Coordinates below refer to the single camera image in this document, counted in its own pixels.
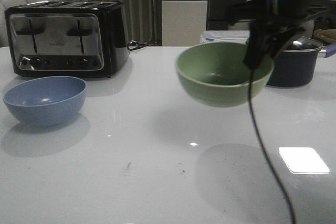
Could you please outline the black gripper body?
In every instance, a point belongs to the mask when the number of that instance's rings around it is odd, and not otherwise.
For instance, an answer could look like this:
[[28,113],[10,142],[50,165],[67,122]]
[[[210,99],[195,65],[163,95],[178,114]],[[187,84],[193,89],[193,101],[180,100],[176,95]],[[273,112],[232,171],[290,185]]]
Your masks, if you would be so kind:
[[331,9],[329,0],[251,0],[226,9],[230,25],[250,20],[259,26],[301,25],[325,15]]

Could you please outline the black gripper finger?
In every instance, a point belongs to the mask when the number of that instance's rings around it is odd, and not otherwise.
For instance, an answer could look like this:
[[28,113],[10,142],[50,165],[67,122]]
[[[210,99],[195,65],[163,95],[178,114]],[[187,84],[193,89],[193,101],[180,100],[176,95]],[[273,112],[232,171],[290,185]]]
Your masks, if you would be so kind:
[[250,36],[244,64],[248,69],[258,69],[265,59],[272,60],[268,44],[270,37],[269,24],[266,22],[251,22],[249,28]]
[[288,26],[285,30],[274,34],[270,38],[270,58],[275,59],[285,49],[287,49],[293,41],[302,37],[305,29],[301,25]]

